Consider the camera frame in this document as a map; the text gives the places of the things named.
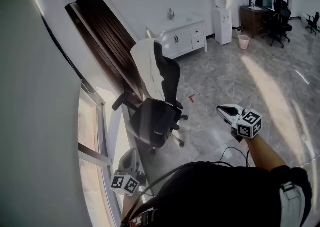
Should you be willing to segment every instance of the marble floor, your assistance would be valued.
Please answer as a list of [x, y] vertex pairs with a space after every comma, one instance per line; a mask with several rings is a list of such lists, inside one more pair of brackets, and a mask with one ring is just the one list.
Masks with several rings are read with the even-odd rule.
[[[247, 50], [238, 47], [237, 39], [224, 46], [209, 39], [207, 53], [200, 49], [176, 59], [181, 67], [177, 99], [189, 120], [181, 120], [175, 134], [185, 147], [170, 139], [156, 155], [143, 146], [139, 149], [151, 182], [190, 161], [219, 161], [229, 146], [246, 154], [246, 143], [233, 139], [229, 125], [216, 112], [218, 105], [239, 104], [263, 114], [260, 135], [288, 166], [307, 170], [313, 201], [304, 226], [316, 226], [320, 221], [320, 35], [309, 34], [300, 20], [290, 24], [291, 42], [285, 41], [284, 49], [277, 42], [270, 47], [270, 38], [252, 39]], [[228, 149], [223, 160], [246, 165], [234, 149]], [[254, 166], [251, 157], [249, 163]]]

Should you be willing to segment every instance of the white door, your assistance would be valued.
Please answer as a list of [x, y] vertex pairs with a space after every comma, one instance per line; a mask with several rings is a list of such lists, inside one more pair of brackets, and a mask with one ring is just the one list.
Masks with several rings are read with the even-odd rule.
[[162, 37], [158, 37], [157, 39], [162, 45], [162, 54], [164, 57], [168, 57], [170, 59], [178, 57], [178, 43], [176, 35], [174, 33], [164, 34]]
[[179, 54], [182, 54], [186, 51], [189, 51], [192, 49], [192, 41], [191, 41], [191, 35], [189, 30], [184, 30], [181, 32], [175, 33], [178, 48], [179, 48]]

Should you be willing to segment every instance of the chair armrest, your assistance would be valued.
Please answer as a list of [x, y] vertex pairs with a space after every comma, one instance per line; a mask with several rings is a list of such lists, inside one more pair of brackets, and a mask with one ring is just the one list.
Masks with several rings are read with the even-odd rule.
[[129, 97], [131, 96], [130, 92], [124, 92], [112, 105], [114, 111], [118, 110], [121, 105], [126, 105], [132, 110], [137, 110], [138, 108], [131, 102], [129, 102]]
[[154, 132], [157, 135], [164, 135], [168, 128], [171, 128], [174, 123], [174, 118], [176, 116], [176, 111], [172, 108], [168, 108], [158, 125], [155, 127]]

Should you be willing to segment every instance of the faucet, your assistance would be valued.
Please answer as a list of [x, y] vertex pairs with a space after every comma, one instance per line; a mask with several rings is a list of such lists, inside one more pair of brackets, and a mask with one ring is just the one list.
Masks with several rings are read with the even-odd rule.
[[172, 11], [171, 7], [169, 8], [168, 16], [170, 20], [173, 20], [175, 17], [175, 12]]

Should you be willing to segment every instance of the office chair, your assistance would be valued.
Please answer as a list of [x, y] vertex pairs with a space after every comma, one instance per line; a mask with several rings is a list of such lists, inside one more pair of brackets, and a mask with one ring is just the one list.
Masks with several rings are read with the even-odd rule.
[[[155, 148], [164, 146], [169, 137], [177, 140], [180, 147], [185, 146], [185, 143], [172, 134], [172, 131], [179, 130], [178, 121], [181, 119], [187, 120], [188, 116], [182, 115], [181, 110], [183, 110], [183, 106], [177, 101], [180, 66], [174, 60], [163, 56], [162, 45], [160, 43], [152, 39], [148, 39], [148, 43], [152, 43], [156, 66], [163, 78], [161, 85], [164, 100], [152, 98], [146, 86], [146, 80], [142, 79], [142, 89], [147, 99], [139, 107], [136, 107], [130, 102], [133, 96], [132, 93], [125, 92], [115, 101], [112, 109], [116, 111], [124, 104], [134, 111], [134, 114], [126, 125], [127, 130], [143, 143], [153, 147], [151, 153], [155, 153]], [[142, 76], [142, 67], [143, 65], [137, 64], [140, 76]]]
[[314, 33], [317, 36], [317, 32], [320, 33], [320, 30], [318, 30], [318, 21], [320, 18], [319, 13], [316, 12], [315, 17], [312, 16], [313, 21], [311, 21], [311, 16], [310, 15], [308, 15], [308, 16], [309, 16], [309, 20], [306, 20], [306, 21], [308, 22], [309, 25], [307, 27], [305, 27], [305, 29], [306, 30], [310, 29], [311, 34]]
[[291, 11], [288, 8], [288, 4], [283, 0], [274, 0], [273, 7], [275, 14], [265, 23], [269, 31], [267, 36], [272, 37], [270, 47], [274, 45], [275, 41], [278, 41], [282, 45], [281, 48], [284, 49], [285, 45], [282, 43], [282, 37], [285, 37], [290, 43], [287, 32], [291, 32], [293, 29], [293, 27], [288, 24]]

